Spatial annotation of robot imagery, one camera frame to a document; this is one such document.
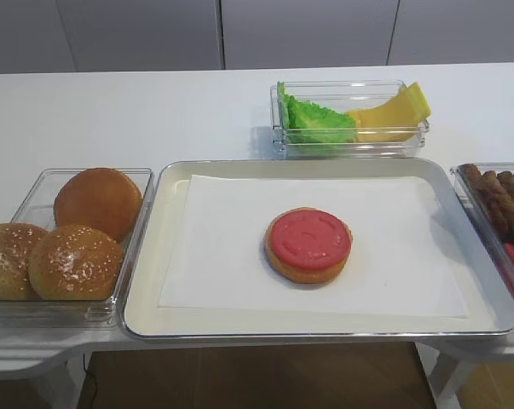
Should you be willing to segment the green lettuce leaf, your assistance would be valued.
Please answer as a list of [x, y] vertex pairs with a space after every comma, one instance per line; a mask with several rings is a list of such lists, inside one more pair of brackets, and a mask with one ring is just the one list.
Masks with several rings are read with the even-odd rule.
[[302, 143], [355, 142], [355, 120], [345, 113], [322, 107], [313, 101], [300, 101], [286, 92], [285, 84], [277, 83], [283, 128], [288, 130], [287, 140]]

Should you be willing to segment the clear lettuce cheese container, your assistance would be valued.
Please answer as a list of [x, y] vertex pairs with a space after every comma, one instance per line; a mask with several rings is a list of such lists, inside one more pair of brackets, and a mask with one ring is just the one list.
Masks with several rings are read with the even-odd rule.
[[[272, 143], [283, 158], [413, 158], [424, 147], [425, 135], [430, 128], [429, 118], [419, 126], [412, 138], [401, 142], [359, 143], [355, 127], [355, 142], [352, 143], [290, 143], [287, 140], [288, 130], [283, 128], [277, 83], [270, 88]], [[411, 85], [401, 80], [282, 83], [286, 92], [298, 100], [313, 101], [340, 113], [378, 107]]]

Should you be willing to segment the red tomato slice on bun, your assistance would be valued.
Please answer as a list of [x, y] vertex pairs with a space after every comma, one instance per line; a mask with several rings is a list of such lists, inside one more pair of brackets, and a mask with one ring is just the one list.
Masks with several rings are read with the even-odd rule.
[[323, 210], [296, 209], [272, 223], [269, 246], [289, 266], [318, 271], [346, 261], [352, 238], [336, 216]]

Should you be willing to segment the silver metal tray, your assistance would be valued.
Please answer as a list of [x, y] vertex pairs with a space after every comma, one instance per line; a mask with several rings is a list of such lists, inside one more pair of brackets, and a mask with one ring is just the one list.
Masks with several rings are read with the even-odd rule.
[[[465, 262], [458, 286], [467, 315], [423, 317], [161, 305], [167, 268], [182, 229], [189, 184], [195, 176], [303, 181], [417, 176], [427, 181], [436, 194], [442, 225], [453, 236]], [[124, 323], [136, 337], [145, 339], [487, 336], [514, 330], [514, 298], [446, 173], [433, 162], [420, 158], [178, 162], [160, 175], [124, 309]]]

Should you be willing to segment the bottom bun half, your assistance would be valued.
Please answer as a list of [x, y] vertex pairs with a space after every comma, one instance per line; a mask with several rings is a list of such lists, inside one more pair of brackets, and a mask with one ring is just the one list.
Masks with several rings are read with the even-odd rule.
[[[301, 208], [297, 208], [297, 209], [314, 209], [314, 208], [301, 207]], [[277, 220], [277, 218], [279, 216], [277, 216], [269, 224], [269, 226], [266, 230], [266, 233], [264, 234], [264, 241], [263, 241], [263, 248], [264, 248], [265, 255], [268, 258], [270, 265], [276, 270], [276, 272], [294, 283], [304, 284], [304, 285], [321, 285], [321, 284], [324, 284], [326, 282], [336, 279], [336, 277], [343, 270], [345, 263], [347, 262], [349, 256], [346, 261], [340, 262], [340, 263], [333, 265], [329, 268], [326, 268], [324, 270], [310, 271], [310, 270], [304, 270], [304, 269], [294, 268], [294, 267], [289, 266], [288, 264], [282, 262], [271, 251], [271, 248], [269, 246], [269, 233], [271, 230], [272, 223], [275, 220]], [[353, 238], [352, 233], [351, 233], [351, 238], [352, 238], [352, 244], [353, 244], [354, 238]]]

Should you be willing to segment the plain brown bun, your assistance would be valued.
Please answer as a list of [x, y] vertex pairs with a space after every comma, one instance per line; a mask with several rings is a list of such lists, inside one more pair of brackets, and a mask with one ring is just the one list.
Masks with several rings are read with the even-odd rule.
[[121, 242], [134, 227], [141, 206], [141, 191], [125, 173], [93, 168], [76, 174], [61, 188], [53, 211], [58, 227], [83, 225]]

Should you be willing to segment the white paper sheet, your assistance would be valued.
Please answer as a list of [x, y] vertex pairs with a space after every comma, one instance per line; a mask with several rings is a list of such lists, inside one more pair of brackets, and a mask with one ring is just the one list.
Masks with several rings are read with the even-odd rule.
[[[354, 238], [341, 274], [325, 285], [279, 276], [263, 236], [280, 214], [311, 207], [345, 222]], [[423, 317], [467, 315], [464, 259], [441, 222], [430, 184], [417, 177], [346, 180], [195, 176], [160, 304]]]

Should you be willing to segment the yellow cheese slices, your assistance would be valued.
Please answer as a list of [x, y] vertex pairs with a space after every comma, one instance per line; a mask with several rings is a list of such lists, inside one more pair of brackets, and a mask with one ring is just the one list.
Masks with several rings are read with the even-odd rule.
[[431, 115], [431, 109], [419, 83], [415, 82], [378, 107], [345, 114], [355, 121], [359, 143], [385, 143], [412, 138]]

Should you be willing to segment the right sesame bun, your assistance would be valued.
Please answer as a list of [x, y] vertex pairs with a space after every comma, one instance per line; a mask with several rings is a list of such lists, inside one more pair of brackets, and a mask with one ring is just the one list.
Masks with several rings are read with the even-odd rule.
[[68, 225], [47, 233], [28, 258], [32, 289], [52, 301], [109, 298], [116, 285], [124, 249], [100, 230]]

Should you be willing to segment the sesame bun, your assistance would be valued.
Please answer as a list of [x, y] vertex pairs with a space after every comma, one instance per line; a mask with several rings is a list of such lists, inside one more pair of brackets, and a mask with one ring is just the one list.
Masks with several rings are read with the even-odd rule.
[[109, 298], [116, 285], [124, 249], [100, 230], [68, 225], [47, 233], [28, 258], [32, 289], [52, 301]]
[[38, 299], [28, 276], [34, 246], [48, 233], [27, 223], [0, 223], [0, 301]]

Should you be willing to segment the clear left bun container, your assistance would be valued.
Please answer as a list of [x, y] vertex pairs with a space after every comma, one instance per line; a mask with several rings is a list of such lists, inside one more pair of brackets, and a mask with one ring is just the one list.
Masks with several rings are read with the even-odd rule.
[[[53, 203], [57, 193], [80, 169], [46, 169], [41, 172], [14, 213], [12, 222], [56, 228]], [[124, 259], [110, 297], [102, 301], [0, 301], [0, 326], [4, 327], [111, 327], [117, 325], [129, 292], [130, 279], [148, 212], [153, 201], [154, 174], [148, 168], [121, 168], [142, 194], [135, 226], [121, 243]]]

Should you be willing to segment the clear right patty container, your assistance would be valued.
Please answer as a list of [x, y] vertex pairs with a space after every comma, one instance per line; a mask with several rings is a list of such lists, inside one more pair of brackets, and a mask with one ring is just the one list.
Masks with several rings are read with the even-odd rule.
[[451, 169], [453, 187], [514, 296], [514, 163], [468, 163]]

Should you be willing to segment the left sesame bun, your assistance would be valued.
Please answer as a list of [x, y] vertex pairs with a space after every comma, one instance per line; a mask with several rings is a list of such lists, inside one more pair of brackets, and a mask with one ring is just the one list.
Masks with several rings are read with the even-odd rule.
[[0, 223], [0, 301], [38, 299], [28, 276], [34, 246], [48, 233], [27, 223]]

